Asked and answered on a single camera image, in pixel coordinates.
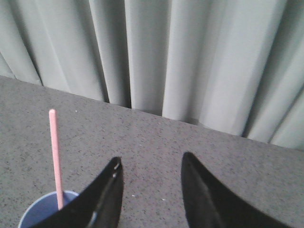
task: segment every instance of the pink straw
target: pink straw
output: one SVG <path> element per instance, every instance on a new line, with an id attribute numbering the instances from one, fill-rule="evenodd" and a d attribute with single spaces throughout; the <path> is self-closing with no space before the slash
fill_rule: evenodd
<path id="1" fill-rule="evenodd" d="M 63 208 L 63 192 L 62 192 L 62 183 L 61 183 L 56 110 L 51 109 L 48 112 L 48 115 L 49 115 L 49 125 L 50 125 L 50 129 L 51 129 L 51 141 L 52 141 L 53 163 L 54 163 L 54 174 L 55 174 L 58 210 L 60 210 Z"/>

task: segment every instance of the curtain fold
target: curtain fold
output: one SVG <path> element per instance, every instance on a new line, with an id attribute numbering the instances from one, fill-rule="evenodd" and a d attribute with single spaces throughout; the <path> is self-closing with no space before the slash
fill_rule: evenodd
<path id="1" fill-rule="evenodd" d="M 0 75 L 304 150 L 302 0 L 0 0 Z"/>

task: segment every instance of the cup rim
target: cup rim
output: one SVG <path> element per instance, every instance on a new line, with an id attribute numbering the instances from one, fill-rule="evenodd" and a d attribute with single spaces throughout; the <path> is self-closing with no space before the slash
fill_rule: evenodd
<path id="1" fill-rule="evenodd" d="M 74 192 L 74 191 L 71 191 L 71 190 L 65 190 L 63 191 L 64 193 L 70 193 L 74 196 L 79 196 L 79 194 L 77 192 Z M 54 194 L 57 194 L 56 191 L 52 191 L 52 192 L 49 192 L 43 196 L 41 196 L 40 198 L 38 198 L 37 200 L 35 200 L 31 205 L 29 205 L 29 207 L 26 209 L 26 211 L 23 213 L 21 219 L 20 219 L 20 222 L 18 224 L 18 228 L 21 227 L 22 225 L 22 221 L 24 220 L 25 218 L 25 215 L 28 213 L 29 210 L 31 210 L 39 201 L 43 200 L 44 198 L 48 197 L 48 196 L 51 196 L 51 195 L 54 195 Z"/>

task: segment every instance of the blue cup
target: blue cup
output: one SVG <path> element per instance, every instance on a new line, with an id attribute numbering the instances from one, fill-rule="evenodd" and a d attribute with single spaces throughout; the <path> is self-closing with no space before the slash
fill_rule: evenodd
<path id="1" fill-rule="evenodd" d="M 63 203 L 64 206 L 78 196 L 78 193 L 73 191 L 64 191 Z M 38 200 L 33 202 L 24 212 L 18 228 L 29 228 L 58 211 L 56 192 L 50 192 Z"/>

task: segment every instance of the cup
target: cup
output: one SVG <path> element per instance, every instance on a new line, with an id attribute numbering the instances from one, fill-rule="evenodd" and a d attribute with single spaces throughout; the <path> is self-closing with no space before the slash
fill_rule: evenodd
<path id="1" fill-rule="evenodd" d="M 67 205 L 78 196 L 74 191 L 64 191 L 63 205 Z M 18 228 L 29 228 L 58 211 L 56 192 L 50 192 L 33 202 L 24 212 Z"/>

